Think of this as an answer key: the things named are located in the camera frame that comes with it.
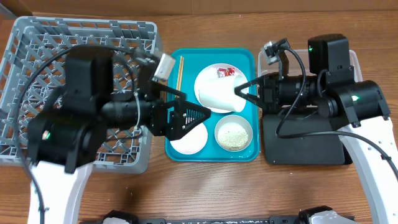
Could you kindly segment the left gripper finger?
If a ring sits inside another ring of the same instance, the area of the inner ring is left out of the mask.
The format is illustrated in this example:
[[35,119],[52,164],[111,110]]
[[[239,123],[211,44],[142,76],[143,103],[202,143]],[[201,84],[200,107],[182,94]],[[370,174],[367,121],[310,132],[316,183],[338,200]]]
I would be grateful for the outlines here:
[[182,99],[168,102],[167,112],[167,139],[181,139],[211,116],[210,109]]
[[186,94],[159,83],[160,97],[163,100],[186,100]]

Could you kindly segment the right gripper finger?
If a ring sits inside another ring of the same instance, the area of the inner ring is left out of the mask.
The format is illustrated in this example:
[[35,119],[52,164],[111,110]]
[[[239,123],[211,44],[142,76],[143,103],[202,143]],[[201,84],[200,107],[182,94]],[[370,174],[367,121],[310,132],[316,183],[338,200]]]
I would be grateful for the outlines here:
[[252,95],[250,93],[243,93],[241,90],[235,90],[235,95],[245,99],[246,101],[259,106],[259,100],[260,98],[257,95]]
[[242,92],[243,89],[249,88],[250,86],[253,86],[253,85],[262,86],[263,85],[263,78],[262,77],[258,77],[258,78],[255,78],[255,79],[249,81],[249,82],[243,83],[242,85],[239,85],[239,86],[235,87],[234,91],[235,92]]

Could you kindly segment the red snack wrapper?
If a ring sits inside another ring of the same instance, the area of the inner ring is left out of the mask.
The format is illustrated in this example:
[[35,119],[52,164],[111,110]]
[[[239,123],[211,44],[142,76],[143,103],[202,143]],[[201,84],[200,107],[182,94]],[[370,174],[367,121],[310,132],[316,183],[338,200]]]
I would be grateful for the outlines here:
[[218,78],[229,77],[233,75],[235,75],[235,69],[233,67],[217,69]]

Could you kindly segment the grey bowl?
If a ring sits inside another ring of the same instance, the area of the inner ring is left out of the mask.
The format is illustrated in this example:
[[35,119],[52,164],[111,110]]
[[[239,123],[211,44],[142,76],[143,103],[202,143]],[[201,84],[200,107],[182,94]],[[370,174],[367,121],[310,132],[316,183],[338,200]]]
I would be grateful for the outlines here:
[[252,127],[242,116],[225,116],[215,126],[216,142],[221,148],[229,152],[244,150],[250,145],[252,138]]

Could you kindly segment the white cup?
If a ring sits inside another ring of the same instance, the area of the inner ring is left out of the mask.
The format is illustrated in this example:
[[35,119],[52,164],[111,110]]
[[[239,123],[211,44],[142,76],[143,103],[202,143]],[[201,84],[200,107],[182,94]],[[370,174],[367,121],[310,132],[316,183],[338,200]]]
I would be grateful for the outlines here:
[[242,112],[246,100],[235,95],[234,88],[246,82],[247,79],[242,75],[206,80],[198,89],[199,101],[209,108]]

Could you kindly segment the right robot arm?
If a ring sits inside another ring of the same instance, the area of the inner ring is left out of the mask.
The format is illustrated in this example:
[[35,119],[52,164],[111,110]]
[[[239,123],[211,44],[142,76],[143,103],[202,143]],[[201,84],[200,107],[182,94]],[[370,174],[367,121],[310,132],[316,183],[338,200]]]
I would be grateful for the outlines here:
[[260,107],[264,113],[292,111],[315,105],[327,118],[329,136],[338,136],[357,170],[374,223],[397,222],[397,145],[390,109],[379,85],[357,82],[349,59],[349,42],[342,34],[325,34],[308,40],[309,64],[301,74],[289,77],[286,39],[266,43],[262,53],[277,72],[247,82],[258,93],[235,94]]

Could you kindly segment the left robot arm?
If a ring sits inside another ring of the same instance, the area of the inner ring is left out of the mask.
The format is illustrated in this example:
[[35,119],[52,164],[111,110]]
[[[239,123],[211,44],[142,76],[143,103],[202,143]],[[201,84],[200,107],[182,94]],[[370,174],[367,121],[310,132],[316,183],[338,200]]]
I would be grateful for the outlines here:
[[85,185],[109,129],[145,130],[173,141],[211,115],[165,85],[175,60],[137,48],[76,45],[51,58],[65,61],[65,84],[27,126],[31,161],[29,223],[76,223]]

